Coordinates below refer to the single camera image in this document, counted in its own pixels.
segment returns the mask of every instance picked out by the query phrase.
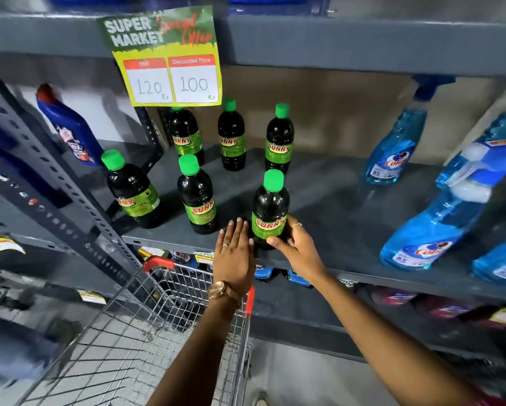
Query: green bottle cap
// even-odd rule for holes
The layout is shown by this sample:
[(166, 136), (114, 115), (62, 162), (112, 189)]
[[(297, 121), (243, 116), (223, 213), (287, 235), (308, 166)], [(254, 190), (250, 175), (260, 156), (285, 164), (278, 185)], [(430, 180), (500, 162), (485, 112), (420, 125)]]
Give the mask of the green bottle cap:
[(193, 154), (182, 155), (178, 162), (183, 175), (195, 175), (200, 170), (198, 160)]
[(269, 169), (264, 174), (264, 188), (266, 191), (279, 192), (283, 189), (285, 176), (278, 169)]
[(105, 151), (101, 155), (101, 161), (110, 171), (121, 169), (125, 165), (125, 158), (123, 158), (117, 149)]
[(277, 118), (289, 118), (290, 105), (284, 102), (280, 102), (276, 105), (276, 117)]
[(232, 97), (223, 97), (222, 107), (227, 112), (236, 111), (236, 99)]

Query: black bottle with green cap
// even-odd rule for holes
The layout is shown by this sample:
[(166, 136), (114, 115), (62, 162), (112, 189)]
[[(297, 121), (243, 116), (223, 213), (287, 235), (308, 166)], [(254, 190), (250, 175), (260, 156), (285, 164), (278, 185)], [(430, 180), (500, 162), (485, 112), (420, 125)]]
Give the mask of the black bottle with green cap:
[(193, 230), (201, 235), (217, 229), (216, 203), (213, 200), (212, 181), (192, 154), (179, 160), (182, 174), (178, 178), (178, 192)]
[(178, 154), (193, 154), (198, 159), (198, 163), (202, 165), (204, 150), (193, 113), (183, 107), (172, 107), (168, 125)]
[(157, 191), (146, 174), (125, 159), (115, 149), (104, 152), (101, 161), (110, 170), (108, 188), (123, 210), (142, 228), (161, 225), (163, 209)]
[(294, 141), (294, 125), (289, 119), (289, 105), (276, 105), (276, 117), (266, 131), (266, 169), (278, 169), (284, 174), (289, 170)]
[(229, 171), (239, 171), (245, 166), (245, 124), (236, 111), (236, 100), (223, 97), (224, 112), (219, 116), (219, 146), (222, 166)]
[(278, 237), (285, 229), (290, 196), (283, 182), (283, 173), (270, 169), (264, 174), (264, 184), (255, 192), (251, 228), (255, 242), (261, 245), (267, 245), (268, 237)]

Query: person's right hand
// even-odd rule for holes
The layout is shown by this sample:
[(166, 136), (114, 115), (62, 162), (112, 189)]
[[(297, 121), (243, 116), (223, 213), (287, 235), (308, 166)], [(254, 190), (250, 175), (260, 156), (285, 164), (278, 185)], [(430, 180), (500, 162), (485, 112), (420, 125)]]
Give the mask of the person's right hand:
[(291, 234), (288, 243), (276, 237), (269, 237), (266, 242), (283, 253), (298, 275), (315, 285), (328, 275), (328, 270), (319, 257), (313, 238), (292, 215), (287, 215), (286, 224)]

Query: red plastic handle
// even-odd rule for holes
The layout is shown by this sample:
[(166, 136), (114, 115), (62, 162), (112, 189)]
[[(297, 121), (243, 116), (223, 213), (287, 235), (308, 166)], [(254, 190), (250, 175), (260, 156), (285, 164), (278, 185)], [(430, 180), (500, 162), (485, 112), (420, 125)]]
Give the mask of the red plastic handle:
[(255, 287), (251, 286), (248, 293), (248, 301), (245, 303), (245, 314), (251, 316), (253, 305), (255, 304)]
[(172, 259), (158, 257), (157, 255), (153, 255), (146, 259), (144, 262), (144, 266), (142, 266), (142, 272), (148, 273), (155, 267), (165, 267), (168, 269), (174, 269), (174, 261)]

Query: forearm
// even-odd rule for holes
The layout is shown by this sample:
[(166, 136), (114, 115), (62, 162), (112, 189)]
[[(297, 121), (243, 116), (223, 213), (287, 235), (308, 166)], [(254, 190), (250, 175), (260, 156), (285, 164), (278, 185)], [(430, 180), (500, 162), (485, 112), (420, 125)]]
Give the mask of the forearm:
[(337, 279), (320, 275), (315, 287), (401, 406), (462, 406), (480, 392), (420, 342), (365, 305)]
[(146, 406), (210, 405), (236, 304), (212, 300)]

